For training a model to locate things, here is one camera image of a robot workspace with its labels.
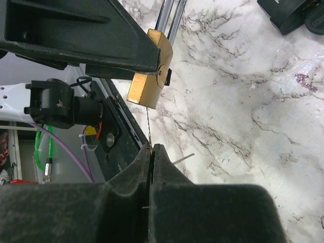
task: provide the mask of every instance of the screw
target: screw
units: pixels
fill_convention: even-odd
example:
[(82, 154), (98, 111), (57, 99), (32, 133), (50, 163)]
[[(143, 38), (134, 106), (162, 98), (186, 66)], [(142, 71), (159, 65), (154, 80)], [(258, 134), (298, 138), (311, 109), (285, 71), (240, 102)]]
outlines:
[(23, 33), (23, 38), (24, 38), (25, 41), (27, 41), (29, 43), (34, 42), (33, 35), (30, 32), (28, 32), (28, 31), (26, 31), (26, 32)]
[(114, 135), (112, 133), (109, 133), (107, 135), (107, 139), (106, 139), (106, 144), (107, 144), (108, 148), (111, 148), (113, 146), (114, 142), (115, 142)]

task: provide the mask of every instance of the green cable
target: green cable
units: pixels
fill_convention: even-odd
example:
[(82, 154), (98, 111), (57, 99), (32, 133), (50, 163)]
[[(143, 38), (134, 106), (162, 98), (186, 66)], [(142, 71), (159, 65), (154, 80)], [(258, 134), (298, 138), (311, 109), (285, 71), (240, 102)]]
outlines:
[[(48, 126), (47, 127), (49, 132), (53, 132), (52, 127)], [(36, 165), (37, 167), (41, 170), (44, 171), (45, 168), (41, 165), (41, 161), (39, 160), (39, 141), (41, 139), (41, 131), (37, 130), (36, 132), (36, 138), (35, 138), (35, 160), (36, 160)], [(53, 158), (53, 139), (49, 138), (49, 158)]]
[[(51, 126), (47, 126), (47, 130), (49, 130), (50, 133), (53, 133)], [(49, 137), (49, 139), (49, 158), (53, 158), (53, 138)]]
[(45, 168), (41, 165), (41, 162), (39, 161), (39, 140), (41, 137), (41, 131), (37, 130), (36, 132), (36, 138), (35, 138), (35, 159), (36, 159), (36, 165), (41, 170), (44, 171)]

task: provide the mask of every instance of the black camera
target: black camera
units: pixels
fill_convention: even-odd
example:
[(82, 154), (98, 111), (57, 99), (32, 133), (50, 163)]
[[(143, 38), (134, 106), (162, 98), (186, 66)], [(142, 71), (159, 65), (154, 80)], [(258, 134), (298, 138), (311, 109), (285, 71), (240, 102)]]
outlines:
[(323, 0), (258, 0), (258, 4), (283, 35), (303, 24), (310, 32), (324, 35)]

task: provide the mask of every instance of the black wire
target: black wire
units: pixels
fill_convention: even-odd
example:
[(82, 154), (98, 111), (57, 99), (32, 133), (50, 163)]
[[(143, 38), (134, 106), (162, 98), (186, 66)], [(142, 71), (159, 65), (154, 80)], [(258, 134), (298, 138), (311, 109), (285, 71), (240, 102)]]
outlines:
[(89, 94), (89, 91), (83, 86), (84, 84), (87, 84), (89, 82), (92, 81), (92, 78), (91, 77), (88, 77), (88, 76), (84, 76), (84, 77), (79, 77), (76, 79), (76, 83), (74, 84), (71, 84), (70, 87), (76, 87), (76, 86), (80, 86), (81, 89), (83, 89), (83, 91), (86, 93), (86, 94)]
[[(40, 124), (40, 126), (43, 128), (45, 125), (44, 124)], [(42, 135), (42, 132), (40, 132), (39, 136)]]

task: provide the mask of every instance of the red wire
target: red wire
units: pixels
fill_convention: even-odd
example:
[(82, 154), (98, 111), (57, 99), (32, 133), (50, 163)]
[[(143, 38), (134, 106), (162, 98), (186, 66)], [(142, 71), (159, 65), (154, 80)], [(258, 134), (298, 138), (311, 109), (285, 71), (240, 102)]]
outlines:
[(99, 123), (99, 132), (97, 133), (97, 139), (98, 140), (100, 138), (101, 130), (102, 130), (102, 122)]

